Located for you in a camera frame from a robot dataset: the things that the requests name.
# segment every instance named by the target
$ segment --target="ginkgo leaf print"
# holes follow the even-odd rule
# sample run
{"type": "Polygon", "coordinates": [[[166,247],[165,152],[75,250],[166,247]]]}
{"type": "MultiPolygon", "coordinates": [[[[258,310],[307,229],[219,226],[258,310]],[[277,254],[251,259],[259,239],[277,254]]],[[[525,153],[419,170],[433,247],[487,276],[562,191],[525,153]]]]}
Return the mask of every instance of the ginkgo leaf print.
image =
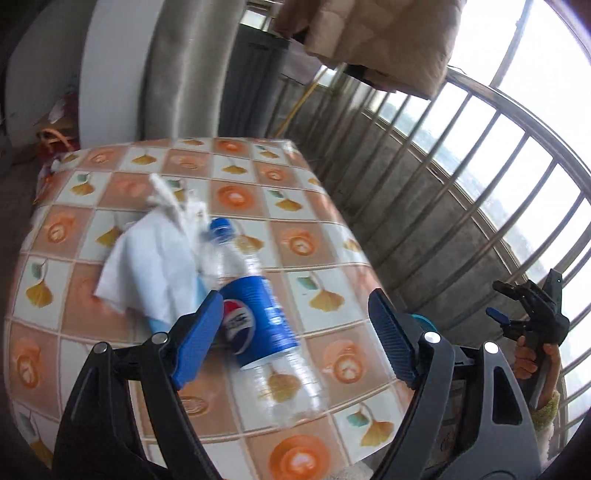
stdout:
{"type": "Polygon", "coordinates": [[[290,200],[285,193],[279,190],[269,190],[269,193],[277,199],[282,199],[275,203],[275,205],[281,210],[285,210],[286,212],[297,212],[303,208],[301,203],[290,200]]]}
{"type": "Polygon", "coordinates": [[[234,243],[242,253],[246,254],[249,252],[258,252],[261,248],[265,246],[264,241],[254,236],[247,235],[244,231],[244,227],[238,220],[233,220],[232,225],[236,227],[236,230],[238,230],[239,233],[239,235],[234,240],[234,243]]]}
{"type": "Polygon", "coordinates": [[[166,183],[172,189],[179,189],[181,187],[180,180],[166,179],[166,183]]]}
{"type": "Polygon", "coordinates": [[[378,445],[387,442],[394,430],[394,423],[391,421],[375,421],[372,420],[368,431],[361,439],[359,444],[362,447],[377,447],[378,445]]]}
{"type": "Polygon", "coordinates": [[[260,145],[257,145],[256,147],[257,147],[257,149],[259,149],[259,154],[261,155],[261,157],[270,158],[270,159],[279,158],[279,155],[268,151],[265,147],[262,147],[260,145]]]}
{"type": "Polygon", "coordinates": [[[308,302],[313,309],[321,310],[325,313],[335,312],[343,305],[343,303],[345,303],[345,299],[341,295],[326,290],[322,281],[314,272],[311,272],[309,277],[298,277],[297,281],[306,290],[320,290],[316,296],[308,302]]]}
{"type": "Polygon", "coordinates": [[[31,304],[40,309],[47,307],[53,301],[53,293],[51,293],[51,290],[45,284],[45,277],[47,275],[48,269],[46,262],[47,260],[41,264],[34,262],[31,265],[31,273],[33,274],[33,278],[39,280],[39,283],[29,287],[25,291],[25,295],[31,304]]]}
{"type": "Polygon", "coordinates": [[[362,427],[369,423],[369,428],[359,442],[362,447],[377,447],[387,442],[394,431],[394,423],[377,421],[365,402],[359,404],[359,410],[356,413],[347,416],[347,421],[354,427],[362,427]]]}
{"type": "Polygon", "coordinates": [[[144,155],[141,155],[139,157],[135,157],[131,163],[135,163],[136,165],[150,165],[151,163],[156,162],[156,157],[153,157],[152,155],[148,155],[148,153],[144,153],[144,155]]]}
{"type": "Polygon", "coordinates": [[[181,180],[166,179],[167,185],[173,190],[173,195],[179,202],[185,201],[184,188],[181,180]]]}
{"type": "Polygon", "coordinates": [[[49,448],[47,448],[43,441],[38,438],[29,445],[37,457],[39,457],[39,460],[45,463],[48,468],[51,468],[51,464],[53,463],[53,453],[49,448]]]}
{"type": "Polygon", "coordinates": [[[71,161],[74,161],[77,158],[78,158],[78,155],[76,155],[75,153],[71,153],[71,154],[67,155],[66,157],[64,157],[61,162],[62,163],[69,163],[71,161]]]}
{"type": "Polygon", "coordinates": [[[115,225],[113,228],[97,237],[96,242],[105,247],[112,248],[122,233],[121,229],[115,225]]]}
{"type": "Polygon", "coordinates": [[[234,163],[234,161],[229,157],[228,161],[230,162],[230,164],[227,167],[222,168],[222,171],[226,173],[231,173],[232,175],[243,175],[248,172],[247,169],[236,165],[236,163],[234,163]]]}
{"type": "Polygon", "coordinates": [[[31,274],[33,274],[35,280],[41,280],[41,276],[43,274],[43,264],[37,262],[31,264],[31,274]]]}
{"type": "Polygon", "coordinates": [[[347,421],[353,427],[362,427],[362,426],[367,425],[369,423],[369,418],[367,418],[365,415],[363,415],[363,413],[361,412],[361,409],[359,409],[355,413],[352,413],[351,415],[347,415],[347,421]]]}
{"type": "Polygon", "coordinates": [[[277,403],[283,403],[294,398],[301,388],[301,381],[294,375],[277,373],[271,368],[271,375],[267,379],[269,393],[277,403]]]}
{"type": "Polygon", "coordinates": [[[76,195],[90,195],[95,191],[94,186],[90,183],[90,173],[79,173],[76,175],[76,181],[78,185],[74,185],[70,191],[76,195]]]}
{"type": "Polygon", "coordinates": [[[201,145],[204,145],[204,143],[201,140],[196,140],[195,138],[183,140],[183,143],[187,145],[194,145],[195,147],[200,147],[201,145]]]}
{"type": "Polygon", "coordinates": [[[349,238],[343,242],[343,247],[345,247],[347,250],[351,250],[352,252],[361,252],[361,246],[352,238],[349,238]]]}

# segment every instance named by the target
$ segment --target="tablecloth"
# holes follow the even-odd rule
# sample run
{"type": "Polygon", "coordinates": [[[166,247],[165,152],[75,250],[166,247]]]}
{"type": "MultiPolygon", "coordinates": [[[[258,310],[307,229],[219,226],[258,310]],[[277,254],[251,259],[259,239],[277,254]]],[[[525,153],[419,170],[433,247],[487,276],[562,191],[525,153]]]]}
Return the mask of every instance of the tablecloth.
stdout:
{"type": "MultiPolygon", "coordinates": [[[[257,250],[329,399],[319,418],[274,429],[231,354],[215,344],[180,396],[220,474],[318,480],[387,445],[410,395],[368,320],[379,282],[330,197],[290,141],[186,138],[68,154],[33,215],[5,318],[4,361],[14,419],[37,454],[51,462],[92,345],[149,335],[136,313],[119,314],[93,292],[125,224],[147,210],[152,172],[180,199],[195,189],[257,250]]],[[[139,385],[131,395],[147,456],[163,465],[139,385]]]]}

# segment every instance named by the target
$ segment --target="blue bottle cap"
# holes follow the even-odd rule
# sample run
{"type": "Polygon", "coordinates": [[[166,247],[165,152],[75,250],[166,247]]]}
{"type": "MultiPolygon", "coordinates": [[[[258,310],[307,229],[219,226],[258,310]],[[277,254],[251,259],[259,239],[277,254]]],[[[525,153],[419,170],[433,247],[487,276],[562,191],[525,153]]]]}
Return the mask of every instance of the blue bottle cap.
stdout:
{"type": "Polygon", "coordinates": [[[209,224],[209,231],[214,239],[222,242],[227,242],[234,237],[234,228],[227,218],[213,219],[209,224]]]}

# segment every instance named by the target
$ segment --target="window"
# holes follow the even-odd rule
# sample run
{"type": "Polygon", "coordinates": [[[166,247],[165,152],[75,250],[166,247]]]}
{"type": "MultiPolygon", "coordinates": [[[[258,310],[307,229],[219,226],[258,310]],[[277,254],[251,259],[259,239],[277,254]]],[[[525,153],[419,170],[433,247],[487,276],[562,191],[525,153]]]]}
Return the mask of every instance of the window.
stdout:
{"type": "Polygon", "coordinates": [[[318,85],[322,85],[324,87],[329,87],[330,82],[332,82],[333,78],[335,77],[335,74],[336,74],[336,70],[332,70],[332,69],[326,70],[326,72],[324,73],[324,75],[322,76],[320,81],[318,82],[318,85]]]}
{"type": "Polygon", "coordinates": [[[493,107],[478,98],[471,98],[457,119],[456,125],[435,153],[435,160],[448,173],[456,171],[494,114],[493,107]]]}
{"type": "Polygon", "coordinates": [[[523,130],[504,115],[495,122],[472,161],[457,179],[472,200],[476,200],[488,187],[522,136],[523,130]]]}
{"type": "Polygon", "coordinates": [[[377,91],[376,94],[374,95],[374,98],[372,98],[371,102],[369,103],[368,109],[371,110],[372,112],[375,112],[378,107],[380,106],[380,104],[382,103],[382,100],[384,100],[384,97],[387,95],[386,92],[382,92],[382,91],[377,91]]]}
{"type": "Polygon", "coordinates": [[[534,1],[500,90],[539,116],[591,166],[591,65],[543,0],[534,1]]]}
{"type": "Polygon", "coordinates": [[[528,139],[502,180],[485,200],[482,210],[500,228],[519,208],[552,160],[538,142],[528,139]]]}
{"type": "Polygon", "coordinates": [[[524,0],[470,0],[449,65],[484,85],[490,84],[505,56],[524,0]]]}
{"type": "Polygon", "coordinates": [[[441,136],[452,117],[456,114],[467,93],[461,88],[448,83],[445,85],[431,112],[417,132],[414,142],[425,152],[429,152],[441,136]]]}
{"type": "Polygon", "coordinates": [[[260,13],[253,12],[252,10],[246,10],[242,16],[242,20],[240,20],[240,23],[242,25],[248,25],[249,27],[258,28],[260,30],[263,28],[265,23],[265,16],[260,13]]]}
{"type": "Polygon", "coordinates": [[[527,271],[528,278],[535,282],[541,281],[548,270],[554,268],[562,260],[566,252],[569,251],[577,239],[583,234],[590,222],[591,205],[585,200],[570,219],[570,222],[566,224],[564,230],[552,242],[548,250],[527,271]]]}
{"type": "Polygon", "coordinates": [[[569,175],[557,166],[533,202],[507,232],[505,240],[521,263],[548,238],[562,221],[579,195],[579,189],[569,175]],[[557,201],[555,192],[560,192],[557,201]]]}
{"type": "MultiPolygon", "coordinates": [[[[394,124],[394,128],[396,128],[396,130],[398,130],[399,132],[403,133],[404,135],[408,135],[414,128],[415,124],[417,123],[417,120],[421,117],[421,115],[423,114],[423,112],[425,111],[425,108],[427,108],[427,105],[429,104],[428,100],[424,100],[422,98],[418,98],[418,97],[410,97],[410,101],[407,103],[406,108],[404,109],[404,112],[402,112],[402,114],[398,117],[398,120],[396,120],[396,123],[394,124]]],[[[390,121],[392,118],[394,118],[394,112],[397,109],[393,109],[392,110],[392,115],[388,114],[388,121],[390,121]]]]}
{"type": "MultiPolygon", "coordinates": [[[[391,122],[398,110],[400,110],[400,107],[402,107],[402,104],[406,100],[407,96],[408,95],[402,92],[390,93],[388,95],[388,100],[386,100],[386,103],[382,108],[382,111],[379,113],[380,118],[387,122],[391,122]]],[[[401,116],[403,116],[403,114],[407,114],[406,109],[403,113],[401,113],[401,116]]]]}

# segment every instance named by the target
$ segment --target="teal part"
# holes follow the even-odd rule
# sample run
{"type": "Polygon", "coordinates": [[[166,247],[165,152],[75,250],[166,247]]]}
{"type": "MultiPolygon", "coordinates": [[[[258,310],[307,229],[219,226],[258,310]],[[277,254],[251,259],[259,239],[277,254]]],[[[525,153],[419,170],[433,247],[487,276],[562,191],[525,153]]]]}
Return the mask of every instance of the teal part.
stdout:
{"type": "Polygon", "coordinates": [[[423,327],[423,330],[425,330],[426,332],[439,332],[439,330],[437,330],[437,327],[433,325],[431,320],[424,317],[423,315],[413,313],[413,317],[415,317],[418,320],[418,322],[421,324],[421,327],[423,327]]]}

